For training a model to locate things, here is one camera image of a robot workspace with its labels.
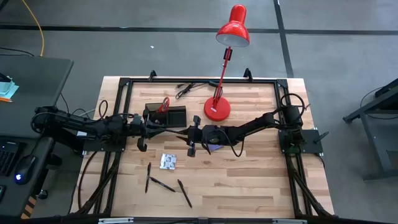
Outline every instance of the wooden table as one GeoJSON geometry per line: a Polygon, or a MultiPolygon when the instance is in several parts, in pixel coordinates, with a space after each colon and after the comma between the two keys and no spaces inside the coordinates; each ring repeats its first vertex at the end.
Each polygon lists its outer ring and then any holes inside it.
{"type": "MultiPolygon", "coordinates": [[[[104,77],[103,80],[97,107],[101,100],[107,100],[108,115],[113,112],[119,78],[104,77]]],[[[287,81],[289,91],[299,94],[307,105],[304,80],[290,78],[287,81]]],[[[187,107],[188,125],[193,124],[193,115],[199,115],[202,126],[211,123],[239,126],[276,108],[272,85],[225,84],[223,96],[231,103],[231,114],[227,120],[216,123],[207,119],[203,112],[204,102],[209,96],[213,96],[213,87],[200,86],[176,100],[175,95],[180,89],[176,89],[175,86],[176,83],[135,83],[129,113],[142,114],[146,103],[159,103],[165,96],[169,96],[171,106],[187,107]]],[[[294,105],[299,105],[298,99],[291,99],[294,105]]],[[[303,129],[313,128],[310,107],[302,118],[303,129]]],[[[243,154],[239,158],[235,157],[231,148],[227,146],[208,155],[200,144],[197,144],[196,157],[187,157],[188,146],[172,133],[162,133],[147,141],[147,152],[140,152],[136,147],[136,141],[137,138],[129,138],[126,151],[122,154],[111,213],[114,217],[294,217],[286,163],[280,153],[276,129],[265,129],[248,136],[245,139],[243,154]],[[174,171],[159,169],[163,153],[177,155],[174,171]],[[149,162],[152,163],[151,176],[171,186],[177,193],[153,182],[149,182],[148,193],[144,193],[149,162]],[[193,208],[188,206],[177,179],[183,182],[193,208]]],[[[103,157],[104,153],[97,153],[88,166],[81,186],[83,203],[98,185],[103,157]]],[[[84,158],[82,170],[87,159],[88,156],[84,158]]],[[[308,187],[325,209],[333,213],[322,162],[314,155],[304,154],[303,163],[308,187]]],[[[102,207],[105,205],[107,192],[106,189],[102,207]]],[[[304,211],[300,192],[298,197],[300,208],[304,211]]],[[[76,192],[72,205],[72,211],[75,210],[76,192]]]]}

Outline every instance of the scissors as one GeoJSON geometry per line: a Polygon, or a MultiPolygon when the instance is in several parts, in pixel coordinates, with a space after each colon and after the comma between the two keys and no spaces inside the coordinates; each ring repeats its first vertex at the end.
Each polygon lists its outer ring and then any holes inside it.
{"type": "Polygon", "coordinates": [[[160,106],[160,108],[157,110],[158,112],[166,112],[169,109],[170,106],[170,98],[166,97],[163,100],[162,106],[160,106]]]}

